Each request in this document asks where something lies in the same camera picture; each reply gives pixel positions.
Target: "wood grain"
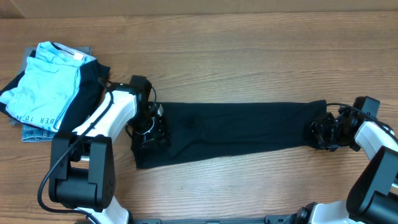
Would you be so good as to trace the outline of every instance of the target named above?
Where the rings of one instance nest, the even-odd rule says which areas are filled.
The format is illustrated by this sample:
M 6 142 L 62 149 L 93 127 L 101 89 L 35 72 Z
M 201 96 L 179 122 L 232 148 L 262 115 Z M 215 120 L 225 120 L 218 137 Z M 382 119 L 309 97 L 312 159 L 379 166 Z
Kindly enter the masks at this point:
M 395 0 L 12 0 L 26 18 L 397 10 Z
M 0 19 L 2 18 L 17 19 L 23 16 L 11 0 L 0 0 Z
M 352 104 L 369 95 L 397 129 L 397 23 L 398 12 L 8 19 L 0 22 L 0 86 L 25 47 L 52 40 L 92 46 L 112 81 L 147 76 L 160 101 Z M 0 223 L 82 219 L 38 206 L 50 144 L 22 143 L 20 131 L 0 115 Z M 299 147 L 136 170 L 129 145 L 124 133 L 114 144 L 116 196 L 136 218 L 292 213 L 344 199 L 368 164 L 363 151 Z

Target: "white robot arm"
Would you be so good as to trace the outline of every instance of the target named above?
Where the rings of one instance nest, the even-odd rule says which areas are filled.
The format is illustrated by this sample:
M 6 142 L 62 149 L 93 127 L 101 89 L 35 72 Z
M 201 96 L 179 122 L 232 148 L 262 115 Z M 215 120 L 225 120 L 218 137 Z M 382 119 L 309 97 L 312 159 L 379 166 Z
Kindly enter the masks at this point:
M 372 121 L 365 121 L 359 127 L 355 134 L 355 142 L 363 148 L 370 161 L 383 146 L 398 152 L 396 141 Z M 317 204 L 313 207 L 308 224 L 362 224 L 363 222 L 356 222 L 350 219 L 346 205 L 347 200 L 329 204 Z M 398 223 L 398 213 L 395 216 L 392 215 L 392 217 L 397 218 L 395 223 Z M 391 223 L 394 219 L 389 218 L 389 220 L 387 222 L 380 220 L 379 223 Z
M 126 123 L 135 130 L 133 136 L 135 141 L 140 141 L 138 144 L 168 141 L 162 107 L 155 102 L 156 95 L 154 103 L 148 103 L 151 89 L 146 77 L 133 76 L 130 84 L 112 83 L 107 87 L 102 104 L 81 126 L 72 133 L 55 135 L 52 169 L 54 164 L 59 164 L 49 178 L 49 196 L 53 202 L 72 208 L 76 213 L 90 214 L 87 217 L 93 223 L 133 222 L 131 213 L 114 197 L 116 178 L 112 144 Z M 89 161 L 89 169 L 71 167 L 70 162 L 78 161 Z M 45 205 L 42 207 L 50 212 L 58 211 Z

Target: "folded shirt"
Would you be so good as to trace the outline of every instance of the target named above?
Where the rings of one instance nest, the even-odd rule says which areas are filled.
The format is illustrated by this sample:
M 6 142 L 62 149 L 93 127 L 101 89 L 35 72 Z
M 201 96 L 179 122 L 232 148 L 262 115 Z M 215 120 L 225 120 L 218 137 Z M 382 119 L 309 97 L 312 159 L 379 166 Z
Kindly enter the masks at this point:
M 79 50 L 81 52 L 84 52 L 88 55 L 91 55 L 91 47 L 90 46 L 84 46 L 84 47 L 75 47 L 74 49 Z M 30 57 L 35 57 L 36 55 L 36 48 L 35 47 L 27 47 L 25 48 L 24 51 L 24 56 L 21 61 L 21 65 L 19 67 L 18 74 L 23 72 L 26 69 L 27 66 L 27 58 Z M 17 126 L 20 124 L 19 121 L 17 121 L 14 118 L 9 118 L 9 124 L 12 126 Z M 42 128 L 37 128 L 34 126 L 29 126 L 28 124 L 23 124 L 22 125 L 22 131 L 21 131 L 21 140 L 23 142 L 42 142 L 42 141 L 51 141 L 53 137 L 55 136 L 55 132 L 53 131 L 47 131 Z
M 66 110 L 80 87 L 80 67 L 96 58 L 59 43 L 37 46 L 35 57 L 18 86 L 5 91 L 0 102 L 19 121 L 48 131 L 58 131 Z
M 61 44 L 58 43 L 50 43 L 52 46 L 59 50 L 56 54 L 66 54 L 67 52 L 74 53 L 75 50 L 65 47 Z M 35 57 L 36 51 L 33 51 L 31 57 Z M 15 79 L 13 79 L 7 86 L 5 86 L 1 91 L 0 91 L 0 98 L 4 97 L 3 94 L 9 92 L 10 90 L 13 90 L 15 88 L 18 88 L 20 81 L 25 77 L 25 71 L 22 71 L 20 74 L 18 74 Z M 62 108 L 64 110 L 64 115 L 63 119 L 60 119 L 60 124 L 58 122 L 59 129 L 56 129 L 55 131 L 72 131 L 75 129 L 77 126 L 81 125 L 86 118 L 91 115 L 94 110 L 96 109 L 100 98 L 101 98 L 101 92 L 103 91 L 103 87 L 98 83 L 98 78 L 101 77 L 104 80 L 107 80 L 109 77 L 109 71 L 110 68 L 104 65 L 101 65 L 98 63 L 97 59 L 94 59 L 92 61 L 89 61 L 87 63 L 84 63 L 79 67 L 80 71 L 80 81 L 78 83 L 78 92 L 75 95 L 74 99 L 69 103 L 68 106 L 65 106 L 66 108 Z M 35 86 L 43 87 L 43 85 L 39 85 L 40 83 L 34 83 Z M 53 95 L 44 95 L 43 96 L 46 100 L 49 99 L 51 100 L 51 97 L 53 98 Z M 0 111 L 3 112 L 4 114 L 8 115 L 11 118 L 15 118 L 18 121 L 22 123 L 31 123 L 27 122 L 27 117 L 22 117 L 21 115 L 13 116 L 8 112 L 6 109 L 7 104 L 4 103 L 4 101 L 0 101 Z M 55 126 L 55 120 L 56 118 L 52 119 L 45 119 L 45 118 L 40 118 L 39 117 L 39 125 L 35 125 L 38 127 L 44 127 L 46 128 L 49 127 L 50 129 L 53 128 L 55 129 L 57 126 Z M 35 121 L 35 117 L 29 117 L 29 121 Z

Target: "denim jeans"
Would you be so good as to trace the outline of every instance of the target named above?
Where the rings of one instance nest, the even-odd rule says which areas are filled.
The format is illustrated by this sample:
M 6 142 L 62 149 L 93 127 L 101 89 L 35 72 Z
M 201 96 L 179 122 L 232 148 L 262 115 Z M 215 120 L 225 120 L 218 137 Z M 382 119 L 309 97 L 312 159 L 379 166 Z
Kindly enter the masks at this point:
M 22 125 L 22 137 L 23 142 L 41 142 L 51 141 L 55 136 L 55 132 L 47 131 L 42 128 L 35 128 L 29 125 Z

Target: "black pants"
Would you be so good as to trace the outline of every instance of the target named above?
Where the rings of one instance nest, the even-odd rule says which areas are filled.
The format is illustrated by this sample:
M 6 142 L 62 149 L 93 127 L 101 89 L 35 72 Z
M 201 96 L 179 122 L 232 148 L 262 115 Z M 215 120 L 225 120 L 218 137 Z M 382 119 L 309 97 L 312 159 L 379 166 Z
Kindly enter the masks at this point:
M 326 113 L 326 101 L 311 103 L 162 103 L 170 146 L 139 148 L 137 168 L 219 156 L 237 156 L 298 146 L 317 147 L 308 123 Z

